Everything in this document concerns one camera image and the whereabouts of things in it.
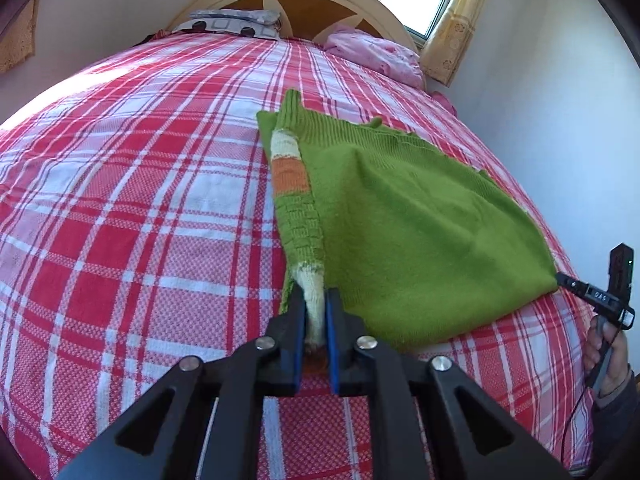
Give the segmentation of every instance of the green knit sweater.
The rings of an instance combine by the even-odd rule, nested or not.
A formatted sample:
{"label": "green knit sweater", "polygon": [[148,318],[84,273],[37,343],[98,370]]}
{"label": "green knit sweater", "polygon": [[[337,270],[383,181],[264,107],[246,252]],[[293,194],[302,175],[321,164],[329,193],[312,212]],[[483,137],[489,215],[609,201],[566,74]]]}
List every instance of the green knit sweater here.
{"label": "green knit sweater", "polygon": [[287,91],[258,113],[271,164],[287,283],[322,344],[323,288],[401,349],[494,321],[556,289],[554,261],[531,218],[485,172],[417,136],[351,124]]}

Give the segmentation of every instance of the screw head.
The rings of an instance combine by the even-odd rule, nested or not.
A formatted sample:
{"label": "screw head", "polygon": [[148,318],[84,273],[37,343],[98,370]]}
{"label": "screw head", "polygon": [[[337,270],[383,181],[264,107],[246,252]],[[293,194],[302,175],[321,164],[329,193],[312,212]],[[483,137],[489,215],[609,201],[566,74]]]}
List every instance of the screw head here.
{"label": "screw head", "polygon": [[255,340],[255,347],[258,350],[270,350],[274,346],[276,346],[276,341],[273,339],[273,337],[269,337],[268,335],[259,337]]}
{"label": "screw head", "polygon": [[193,372],[200,367],[200,359],[195,355],[187,355],[187,357],[180,359],[178,366],[183,372]]}
{"label": "screw head", "polygon": [[444,355],[438,355],[431,360],[431,366],[439,372],[446,372],[452,364],[451,359]]}
{"label": "screw head", "polygon": [[356,339],[356,345],[360,350],[373,350],[378,346],[378,340],[372,335],[361,335]]}

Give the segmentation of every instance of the red plaid bedsheet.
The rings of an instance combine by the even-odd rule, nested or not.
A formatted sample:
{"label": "red plaid bedsheet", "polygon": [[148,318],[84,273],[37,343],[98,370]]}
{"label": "red plaid bedsheet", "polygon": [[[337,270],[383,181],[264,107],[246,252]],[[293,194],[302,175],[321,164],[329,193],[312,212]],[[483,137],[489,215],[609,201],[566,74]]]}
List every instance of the red plaid bedsheet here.
{"label": "red plaid bedsheet", "polygon": [[[423,92],[300,41],[171,36],[53,87],[0,126],[0,420],[39,478],[55,477],[185,354],[260,335],[285,259],[255,114],[288,88],[353,122],[382,116],[485,168],[558,241],[482,142]],[[560,454],[582,386],[590,311],[562,292],[424,351],[446,354]],[[567,438],[590,452],[590,402]],[[306,377],[267,399],[261,479],[367,479],[364,399]]]}

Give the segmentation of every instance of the headboard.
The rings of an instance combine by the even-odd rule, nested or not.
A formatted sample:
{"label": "headboard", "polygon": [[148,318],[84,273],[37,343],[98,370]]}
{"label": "headboard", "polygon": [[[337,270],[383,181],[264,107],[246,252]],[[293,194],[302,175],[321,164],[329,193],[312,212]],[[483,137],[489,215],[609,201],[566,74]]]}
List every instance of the headboard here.
{"label": "headboard", "polygon": [[351,25],[402,44],[416,52],[415,43],[402,23],[379,0],[195,0],[169,24],[169,30],[189,19],[196,9],[269,9],[280,12],[283,38],[323,43],[337,22]]}

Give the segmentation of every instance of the curtain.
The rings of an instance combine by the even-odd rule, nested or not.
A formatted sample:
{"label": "curtain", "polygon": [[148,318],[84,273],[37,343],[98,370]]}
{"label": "curtain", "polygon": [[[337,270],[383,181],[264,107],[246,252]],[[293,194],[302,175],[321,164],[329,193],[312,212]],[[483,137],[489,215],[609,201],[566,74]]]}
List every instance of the curtain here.
{"label": "curtain", "polygon": [[0,74],[19,65],[35,52],[38,0],[31,0],[0,40]]}
{"label": "curtain", "polygon": [[447,87],[451,84],[476,31],[484,1],[450,1],[420,54],[420,66],[426,75]]}

